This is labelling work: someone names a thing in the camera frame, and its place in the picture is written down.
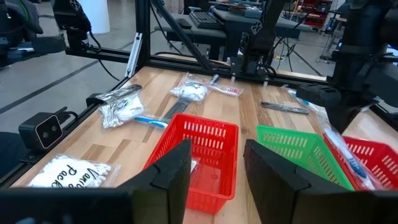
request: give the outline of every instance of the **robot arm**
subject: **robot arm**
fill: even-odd
[[[330,123],[342,133],[365,106],[380,97],[398,106],[398,67],[386,55],[387,44],[396,48],[398,9],[390,0],[350,0],[342,47],[328,86],[305,85],[297,96],[324,106]]]
[[[365,106],[375,104],[378,96],[398,107],[398,67],[395,57],[386,55],[387,44],[398,47],[397,0],[348,0],[348,21],[335,71],[327,85],[303,85],[297,96],[324,106],[330,123],[343,132]],[[256,80],[272,75],[266,70],[272,58],[275,24],[284,1],[269,0],[259,22],[242,42],[243,57],[231,59],[231,73]]]

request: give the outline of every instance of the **plastic basket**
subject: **plastic basket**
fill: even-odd
[[[349,171],[344,159],[330,144],[329,140],[325,137],[324,139],[353,187],[356,190],[366,190],[355,182],[355,177]],[[383,187],[398,190],[398,154],[393,148],[384,143],[363,139],[344,137],[344,140],[351,152],[374,174]]]
[[[259,125],[257,140],[290,162],[346,189],[354,190],[319,135]]]
[[[198,158],[198,164],[191,175],[187,208],[216,214],[235,196],[238,130],[235,124],[176,114],[144,168],[183,139],[192,139],[192,158]]]

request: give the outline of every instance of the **wooden tabletop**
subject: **wooden tabletop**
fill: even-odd
[[[181,83],[184,74],[144,67],[126,85],[133,83],[142,85],[141,96],[148,112],[163,116],[177,101],[177,98],[169,94],[169,91]],[[221,84],[236,85],[244,88],[244,92],[241,97],[234,98],[212,91],[203,103],[192,103],[186,113],[234,123],[240,127],[236,195],[216,215],[187,209],[184,223],[260,223],[244,170],[245,140],[256,139],[258,124],[310,133],[319,133],[320,129],[314,114],[306,116],[261,108],[261,100],[299,106],[281,88],[243,82],[231,83],[230,80],[225,79],[221,81]],[[135,176],[144,167],[163,130],[137,122],[130,122],[114,129],[103,129],[101,120],[100,114],[97,111],[94,112],[13,186],[28,184],[58,152],[92,161],[120,164],[121,170],[114,186]],[[386,142],[398,149],[396,140],[398,134],[370,111],[361,113],[347,129],[346,135]]]

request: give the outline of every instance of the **blue toothbrush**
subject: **blue toothbrush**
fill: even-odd
[[[344,140],[342,140],[342,137],[338,136],[330,128],[325,128],[325,134],[328,136],[328,139],[336,146],[337,150],[339,150],[345,157],[352,171],[362,180],[363,185],[366,186],[369,190],[374,190],[374,186],[370,178],[366,174],[362,165],[354,158],[352,153],[349,151],[346,143],[344,142]]]
[[[148,124],[160,127],[160,128],[167,128],[167,126],[168,126],[168,124],[165,123],[165,122],[162,122],[162,121],[159,121],[159,120],[156,120],[156,119],[152,119],[152,118],[147,118],[147,117],[144,117],[144,116],[135,117],[134,120],[140,121],[140,122],[143,122],[143,123],[148,123]]]

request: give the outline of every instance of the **red plastic container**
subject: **red plastic container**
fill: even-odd
[[[349,171],[346,162],[325,135],[323,138],[353,187],[356,190],[365,190],[355,182],[355,177]],[[344,137],[344,140],[355,156],[365,164],[384,188],[398,190],[398,153],[393,148],[384,143],[350,137]]]
[[[176,114],[144,169],[183,139],[192,139],[192,158],[198,164],[191,175],[187,208],[216,214],[235,196],[238,130],[235,124]]]

